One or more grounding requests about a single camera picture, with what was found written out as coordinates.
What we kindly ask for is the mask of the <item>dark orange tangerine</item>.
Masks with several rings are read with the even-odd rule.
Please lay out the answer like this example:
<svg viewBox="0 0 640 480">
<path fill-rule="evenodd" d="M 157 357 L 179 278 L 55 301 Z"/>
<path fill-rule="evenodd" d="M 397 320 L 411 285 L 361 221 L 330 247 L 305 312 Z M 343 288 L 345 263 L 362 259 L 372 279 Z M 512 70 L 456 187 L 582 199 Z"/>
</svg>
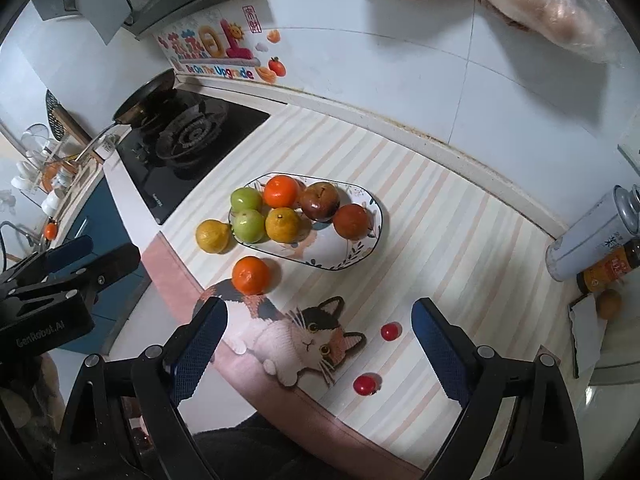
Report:
<svg viewBox="0 0 640 480">
<path fill-rule="evenodd" d="M 334 214 L 333 226 L 337 234 L 346 240 L 360 240 L 368 235 L 369 214 L 363 206 L 347 204 Z"/>
</svg>

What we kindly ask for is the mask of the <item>green apple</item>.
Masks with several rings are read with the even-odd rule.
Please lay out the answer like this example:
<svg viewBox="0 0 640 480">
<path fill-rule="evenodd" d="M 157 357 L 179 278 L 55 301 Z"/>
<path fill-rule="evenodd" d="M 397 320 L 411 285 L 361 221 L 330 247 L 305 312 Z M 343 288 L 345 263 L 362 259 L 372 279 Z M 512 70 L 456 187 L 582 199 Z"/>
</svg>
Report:
<svg viewBox="0 0 640 480">
<path fill-rule="evenodd" d="M 237 188 L 231 193 L 230 204 L 233 212 L 240 212 L 247 209 L 261 211 L 262 194 L 248 186 Z"/>
<path fill-rule="evenodd" d="M 232 229 L 239 242 L 255 244 L 266 234 L 265 218 L 255 209 L 244 209 L 233 215 Z"/>
</svg>

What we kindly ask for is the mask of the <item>red cherry tomato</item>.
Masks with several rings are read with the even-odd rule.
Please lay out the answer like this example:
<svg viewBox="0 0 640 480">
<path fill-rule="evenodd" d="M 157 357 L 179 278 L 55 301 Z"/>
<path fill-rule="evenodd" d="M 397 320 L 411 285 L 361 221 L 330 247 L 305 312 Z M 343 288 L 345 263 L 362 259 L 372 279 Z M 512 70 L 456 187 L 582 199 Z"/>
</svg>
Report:
<svg viewBox="0 0 640 480">
<path fill-rule="evenodd" d="M 386 323 L 380 329 L 381 337 L 385 341 L 394 341 L 398 339 L 402 333 L 402 327 L 396 322 Z"/>
<path fill-rule="evenodd" d="M 360 396 L 372 396 L 378 392 L 378 380 L 371 374 L 362 374 L 354 380 L 352 388 Z"/>
</svg>

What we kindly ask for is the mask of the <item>dark red apple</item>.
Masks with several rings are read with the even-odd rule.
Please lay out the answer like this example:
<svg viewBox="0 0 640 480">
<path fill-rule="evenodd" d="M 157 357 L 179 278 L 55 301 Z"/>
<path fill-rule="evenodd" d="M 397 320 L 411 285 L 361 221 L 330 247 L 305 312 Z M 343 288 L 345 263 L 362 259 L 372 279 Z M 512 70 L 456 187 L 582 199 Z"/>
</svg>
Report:
<svg viewBox="0 0 640 480">
<path fill-rule="evenodd" d="M 336 187 L 329 182 L 316 182 L 307 186 L 298 198 L 300 209 L 314 221 L 331 220 L 341 206 Z"/>
</svg>

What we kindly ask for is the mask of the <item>black frying pan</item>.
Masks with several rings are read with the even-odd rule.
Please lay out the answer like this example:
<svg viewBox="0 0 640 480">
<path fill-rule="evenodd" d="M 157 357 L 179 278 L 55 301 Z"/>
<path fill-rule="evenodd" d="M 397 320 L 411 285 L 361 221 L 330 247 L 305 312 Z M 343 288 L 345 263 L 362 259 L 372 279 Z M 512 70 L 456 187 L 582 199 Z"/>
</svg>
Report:
<svg viewBox="0 0 640 480">
<path fill-rule="evenodd" d="M 146 118 L 157 114 L 157 107 L 171 94 L 176 81 L 175 71 L 171 68 L 156 75 L 122 103 L 112 117 L 112 122 L 102 130 L 76 156 L 74 162 L 81 162 L 103 140 L 104 136 L 117 126 L 137 127 Z"/>
</svg>

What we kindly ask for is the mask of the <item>striped cat print table mat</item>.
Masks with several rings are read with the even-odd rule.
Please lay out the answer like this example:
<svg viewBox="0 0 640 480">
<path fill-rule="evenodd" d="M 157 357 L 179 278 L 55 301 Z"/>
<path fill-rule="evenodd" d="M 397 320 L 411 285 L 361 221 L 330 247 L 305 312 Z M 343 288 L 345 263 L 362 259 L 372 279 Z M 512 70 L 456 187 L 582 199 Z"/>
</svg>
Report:
<svg viewBox="0 0 640 480">
<path fill-rule="evenodd" d="M 366 344 L 344 359 L 334 384 L 307 372 L 294 388 L 269 377 L 254 356 L 217 349 L 214 367 L 259 413 L 290 437 L 360 479 L 415 479 L 431 463 L 459 415 L 409 328 L 413 303 L 434 300 L 451 323 L 479 344 L 512 359 L 547 349 L 561 362 L 574 403 L 568 304 L 575 286 L 553 281 L 544 265 L 548 235 L 454 172 L 377 134 L 289 105 L 272 115 L 182 202 L 145 248 L 142 260 L 179 322 L 206 288 L 231 274 L 250 252 L 235 245 L 202 252 L 196 227 L 224 219 L 230 193 L 264 174 L 300 174 L 355 183 L 373 194 L 384 216 L 372 254 L 341 271 L 272 260 L 271 302 L 282 311 L 344 299 L 345 330 Z M 404 326 L 387 342 L 381 327 Z M 378 392 L 352 388 L 362 374 Z"/>
</svg>

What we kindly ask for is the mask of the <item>bright orange tangerine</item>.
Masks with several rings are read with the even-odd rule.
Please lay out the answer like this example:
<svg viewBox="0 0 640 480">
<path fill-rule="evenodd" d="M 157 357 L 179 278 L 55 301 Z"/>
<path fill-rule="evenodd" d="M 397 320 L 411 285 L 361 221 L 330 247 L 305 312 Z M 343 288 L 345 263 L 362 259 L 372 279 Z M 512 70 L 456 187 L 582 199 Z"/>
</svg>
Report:
<svg viewBox="0 0 640 480">
<path fill-rule="evenodd" d="M 271 208 L 293 208 L 298 194 L 299 185 L 294 178 L 277 174 L 265 184 L 262 198 Z"/>
</svg>

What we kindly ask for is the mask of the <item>small yellow lemon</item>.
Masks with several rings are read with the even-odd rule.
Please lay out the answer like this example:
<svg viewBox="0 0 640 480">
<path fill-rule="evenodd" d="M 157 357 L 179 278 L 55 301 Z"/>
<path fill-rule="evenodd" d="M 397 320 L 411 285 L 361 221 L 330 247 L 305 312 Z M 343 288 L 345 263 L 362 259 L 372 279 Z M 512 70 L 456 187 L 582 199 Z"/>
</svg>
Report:
<svg viewBox="0 0 640 480">
<path fill-rule="evenodd" d="M 265 230 L 270 240 L 282 244 L 294 243 L 300 230 L 299 215 L 292 208 L 272 208 L 267 214 Z"/>
</svg>

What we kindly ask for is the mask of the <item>orange label bottle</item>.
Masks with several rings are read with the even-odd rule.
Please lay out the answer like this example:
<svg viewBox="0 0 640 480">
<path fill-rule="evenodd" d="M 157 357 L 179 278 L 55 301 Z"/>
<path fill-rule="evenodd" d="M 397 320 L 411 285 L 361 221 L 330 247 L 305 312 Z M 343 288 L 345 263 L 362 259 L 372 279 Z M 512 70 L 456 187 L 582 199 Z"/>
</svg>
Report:
<svg viewBox="0 0 640 480">
<path fill-rule="evenodd" d="M 583 294 L 600 292 L 639 266 L 639 240 L 634 238 L 576 276 Z"/>
</svg>

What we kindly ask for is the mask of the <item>floral oval ceramic plate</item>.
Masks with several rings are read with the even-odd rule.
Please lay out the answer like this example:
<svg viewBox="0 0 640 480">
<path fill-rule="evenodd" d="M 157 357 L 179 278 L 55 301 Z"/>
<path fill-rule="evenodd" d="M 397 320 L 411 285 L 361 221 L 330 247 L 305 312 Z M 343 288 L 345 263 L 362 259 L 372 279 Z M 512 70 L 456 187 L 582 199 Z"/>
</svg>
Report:
<svg viewBox="0 0 640 480">
<path fill-rule="evenodd" d="M 348 240 L 338 234 L 331 222 L 308 219 L 297 207 L 296 212 L 302 222 L 300 237 L 293 244 L 282 244 L 265 235 L 257 243 L 240 240 L 231 231 L 234 240 L 245 247 L 266 255 L 294 261 L 305 266 L 314 266 L 327 271 L 341 271 L 368 258 L 375 251 L 382 237 L 384 216 L 378 199 L 368 190 L 355 183 L 328 179 L 338 195 L 341 204 L 358 204 L 369 216 L 369 231 L 359 240 Z"/>
</svg>

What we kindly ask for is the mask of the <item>yellow pear-shaped lemon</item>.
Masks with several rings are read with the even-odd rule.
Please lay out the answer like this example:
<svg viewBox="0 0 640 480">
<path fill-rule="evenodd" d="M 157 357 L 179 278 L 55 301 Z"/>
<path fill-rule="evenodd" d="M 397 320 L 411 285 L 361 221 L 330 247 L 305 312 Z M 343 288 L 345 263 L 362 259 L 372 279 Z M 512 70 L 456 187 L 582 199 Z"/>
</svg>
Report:
<svg viewBox="0 0 640 480">
<path fill-rule="evenodd" d="M 231 238 L 228 223 L 208 219 L 201 222 L 195 231 L 195 240 L 203 252 L 221 254 L 227 249 Z"/>
</svg>

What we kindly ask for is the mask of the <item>black gas stove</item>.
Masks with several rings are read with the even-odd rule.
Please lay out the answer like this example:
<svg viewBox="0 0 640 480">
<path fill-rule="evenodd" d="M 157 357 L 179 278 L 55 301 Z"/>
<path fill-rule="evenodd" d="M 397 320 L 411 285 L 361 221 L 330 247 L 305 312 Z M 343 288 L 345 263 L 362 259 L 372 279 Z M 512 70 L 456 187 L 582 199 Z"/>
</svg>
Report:
<svg viewBox="0 0 640 480">
<path fill-rule="evenodd" d="M 157 224 L 269 115 L 238 103 L 171 90 L 117 145 Z"/>
</svg>

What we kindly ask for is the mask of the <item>large orange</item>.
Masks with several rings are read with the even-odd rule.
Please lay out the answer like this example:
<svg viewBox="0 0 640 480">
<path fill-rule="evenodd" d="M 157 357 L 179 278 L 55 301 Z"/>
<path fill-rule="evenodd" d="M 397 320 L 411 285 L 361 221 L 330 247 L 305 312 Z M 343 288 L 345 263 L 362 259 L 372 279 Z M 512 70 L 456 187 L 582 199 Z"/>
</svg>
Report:
<svg viewBox="0 0 640 480">
<path fill-rule="evenodd" d="M 246 256 L 238 260 L 231 275 L 231 283 L 245 296 L 260 295 L 269 289 L 271 271 L 262 259 Z"/>
</svg>

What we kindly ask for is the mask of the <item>colourful wall sticker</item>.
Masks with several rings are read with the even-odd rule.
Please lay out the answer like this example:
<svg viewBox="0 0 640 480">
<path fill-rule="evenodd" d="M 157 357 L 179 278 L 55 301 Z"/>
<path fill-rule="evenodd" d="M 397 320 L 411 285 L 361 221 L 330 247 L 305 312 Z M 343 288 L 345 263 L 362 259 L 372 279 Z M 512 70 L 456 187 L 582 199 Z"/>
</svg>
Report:
<svg viewBox="0 0 640 480">
<path fill-rule="evenodd" d="M 154 34 L 177 73 L 276 84 L 288 74 L 285 41 L 257 3 L 198 11 Z"/>
</svg>

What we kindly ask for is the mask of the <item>silver gas canister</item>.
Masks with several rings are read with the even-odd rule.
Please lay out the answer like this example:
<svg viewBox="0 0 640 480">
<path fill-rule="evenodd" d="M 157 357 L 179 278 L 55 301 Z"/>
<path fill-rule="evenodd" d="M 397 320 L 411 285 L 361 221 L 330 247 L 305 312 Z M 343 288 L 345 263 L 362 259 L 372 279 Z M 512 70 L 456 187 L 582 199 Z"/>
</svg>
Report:
<svg viewBox="0 0 640 480">
<path fill-rule="evenodd" d="M 546 266 L 558 282 L 574 278 L 639 234 L 639 187 L 615 185 L 546 250 Z"/>
</svg>

